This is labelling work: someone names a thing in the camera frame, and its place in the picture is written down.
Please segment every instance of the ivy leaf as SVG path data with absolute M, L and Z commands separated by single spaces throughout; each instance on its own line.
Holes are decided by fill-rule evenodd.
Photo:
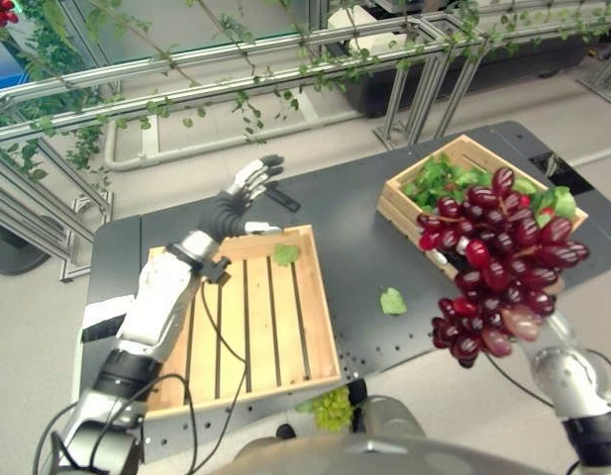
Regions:
M 575 215 L 575 199 L 566 186 L 557 186 L 554 189 L 554 213 L 570 220 Z
M 33 181 L 39 181 L 43 180 L 46 176 L 48 176 L 48 173 L 46 171 L 37 168 L 36 170 L 33 170 L 33 172 L 30 174 L 30 179 Z
M 521 177 L 518 177 L 514 180 L 512 189 L 514 191 L 518 191 L 519 193 L 523 193 L 524 195 L 533 195 L 537 192 L 536 187 L 530 180 Z
M 296 262 L 300 253 L 301 249 L 298 247 L 298 245 L 277 244 L 274 247 L 272 260 L 278 265 L 286 267 L 292 262 Z
M 65 45 L 72 51 L 76 51 L 76 48 L 72 45 L 67 30 L 65 29 L 65 17 L 63 17 L 63 11 L 56 3 L 56 0 L 45 0 L 44 1 L 44 17 L 50 23 L 51 28 L 58 35 L 58 37 L 65 43 Z
M 294 408 L 294 411 L 297 413 L 311 414 L 314 412 L 314 402 L 311 399 L 309 401 L 305 401 L 304 403 L 297 405 Z
M 386 315 L 402 315 L 407 311 L 402 294 L 393 287 L 383 290 L 380 294 L 380 307 Z

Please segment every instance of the red grapes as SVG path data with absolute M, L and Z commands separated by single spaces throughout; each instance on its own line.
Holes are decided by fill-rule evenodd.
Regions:
M 11 10 L 15 4 L 11 0 L 0 0 L 0 28 L 8 23 L 19 23 L 19 17 Z
M 458 252 L 469 265 L 455 277 L 460 296 L 440 299 L 442 316 L 432 320 L 434 345 L 449 348 L 465 368 L 481 351 L 507 356 L 515 338 L 536 339 L 554 312 L 544 289 L 589 255 L 586 245 L 567 240 L 570 220 L 556 217 L 540 228 L 530 198 L 513 183 L 514 171 L 499 168 L 491 188 L 471 186 L 462 203 L 441 198 L 438 215 L 417 218 L 423 250 Z

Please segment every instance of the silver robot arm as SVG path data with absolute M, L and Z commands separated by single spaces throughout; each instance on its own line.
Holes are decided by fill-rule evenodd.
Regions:
M 550 397 L 583 473 L 611 474 L 611 393 L 599 359 L 582 349 L 559 312 L 536 341 L 521 341 L 539 387 Z
M 172 352 L 201 279 L 214 283 L 227 278 L 230 261 L 226 257 L 213 261 L 219 245 L 228 237 L 281 231 L 268 223 L 245 222 L 242 215 L 265 190 L 265 182 L 282 171 L 282 161 L 282 157 L 271 155 L 245 167 L 227 191 L 214 198 L 197 230 L 182 242 L 168 245 L 166 252 L 145 265 L 138 295 L 116 335 L 114 348 L 94 385 L 79 398 L 62 432 L 61 441 L 72 460 L 55 456 L 46 467 L 49 473 L 75 470 L 74 463 L 78 473 L 136 473 L 142 453 L 128 430 L 137 428 L 147 413 L 149 386 Z M 144 394 L 127 406 L 105 431 L 104 439 L 100 438 L 111 415 L 140 391 Z

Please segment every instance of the gray floor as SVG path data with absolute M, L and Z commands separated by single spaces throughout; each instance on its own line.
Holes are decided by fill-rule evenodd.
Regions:
M 574 82 L 589 72 L 586 65 L 547 80 L 532 79 L 469 95 L 451 131 L 516 120 L 569 161 L 610 147 L 611 106 Z M 345 100 L 333 93 L 312 96 L 312 102 L 321 114 L 348 109 Z M 443 107 L 435 107 L 425 138 Z M 233 130 L 228 116 L 209 115 L 209 120 L 210 134 L 216 137 Z M 224 186 L 242 164 L 268 152 L 285 155 L 287 173 L 297 174 L 383 151 L 371 133 L 381 122 L 358 119 L 265 145 L 245 145 L 114 174 L 116 217 L 208 196 Z M 161 136 L 175 143 L 175 134 L 186 134 L 182 142 L 199 134 L 181 129 L 178 123 L 163 124 Z M 200 131 L 203 137 L 209 134 Z M 139 149 L 136 135 L 119 137 L 119 156 Z M 611 199 L 611 157 L 579 170 Z M 61 186 L 58 180 L 56 189 L 67 193 Z M 87 278 L 61 284 L 58 269 L 58 262 L 51 260 L 23 276 L 0 276 L 0 473 L 29 471 L 43 426 L 70 401 L 75 339 Z M 611 271 L 566 292 L 560 308 L 574 322 L 585 345 L 611 356 Z M 534 386 L 520 354 L 502 364 L 524 384 Z M 373 394 L 395 396 L 407 404 L 429 436 L 523 460 L 552 473 L 563 473 L 575 458 L 553 412 L 510 386 L 483 360 L 471 371 L 463 371 L 446 352 L 434 352 L 373 375 L 368 385 Z M 271 435 L 284 421 L 294 424 L 301 434 L 314 431 L 307 415 L 275 415 L 228 434 L 207 469 L 232 460 L 245 443 Z M 202 444 L 200 450 L 205 454 L 209 447 Z M 189 453 L 181 453 L 145 466 L 141 473 L 182 473 L 188 460 Z

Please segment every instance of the aluminum rail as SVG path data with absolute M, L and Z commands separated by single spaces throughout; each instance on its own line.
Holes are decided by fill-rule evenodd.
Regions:
M 109 120 L 118 118 L 131 119 L 141 116 L 147 111 L 148 102 L 160 104 L 168 100 L 173 104 L 171 109 L 178 110 L 183 109 L 184 106 L 194 105 L 198 101 L 207 98 L 228 99 L 234 97 L 238 91 L 242 90 L 260 94 L 271 92 L 274 86 L 278 84 L 285 87 L 295 87 L 307 83 L 308 80 L 312 82 L 321 74 L 326 77 L 337 77 L 342 75 L 346 70 L 356 66 L 360 66 L 360 68 L 364 70 L 386 69 L 393 65 L 398 59 L 410 56 L 424 58 L 435 52 L 442 51 L 446 46 L 446 43 L 437 41 L 427 45 L 421 54 L 414 53 L 411 50 L 387 52 L 381 54 L 377 58 L 377 62 L 370 62 L 368 64 L 364 64 L 360 59 L 348 59 L 341 63 L 323 63 L 318 66 L 310 67 L 305 73 L 299 71 L 298 68 L 291 68 L 276 72 L 272 76 L 264 77 L 261 80 L 255 80 L 253 77 L 245 77 L 222 82 L 220 84 L 196 86 L 169 93 L 160 93 L 152 96 L 120 101 L 111 105 L 103 104 L 84 109 L 81 112 L 58 114 L 52 118 L 51 126 L 57 132 L 68 132 L 81 127 L 100 124 L 98 118 L 101 115 L 106 116 Z M 0 145 L 18 143 L 41 137 L 44 132 L 39 129 L 33 129 L 31 127 L 33 123 L 34 121 L 29 121 L 1 127 Z
M 408 23 L 416 26 L 423 26 L 421 21 L 409 18 Z M 312 47 L 323 46 L 329 43 L 339 43 L 351 40 L 358 35 L 367 37 L 381 33 L 390 33 L 405 28 L 404 18 L 392 18 L 380 20 L 374 23 L 357 25 L 353 27 L 342 27 L 329 30 L 319 30 L 308 36 L 307 43 Z M 195 66 L 202 63 L 223 61 L 230 58 L 242 57 L 242 54 L 253 54 L 263 52 L 275 52 L 282 49 L 298 48 L 302 46 L 303 40 L 300 35 L 292 34 L 284 37 L 268 40 L 258 40 L 253 44 L 239 43 L 235 45 L 225 45 L 221 47 L 209 47 L 188 52 L 179 52 L 171 55 L 172 61 L 179 67 Z M 30 84 L 6 87 L 0 89 L 0 102 L 12 104 L 38 97 L 44 97 L 69 90 L 65 84 L 73 88 L 83 88 L 104 84 L 107 82 L 119 81 L 131 76 L 145 73 L 162 73 L 171 71 L 170 64 L 166 59 L 138 59 L 135 61 L 104 66 L 96 69 L 65 74 L 61 77 L 62 81 L 56 78 L 49 78 L 43 81 L 36 81 Z

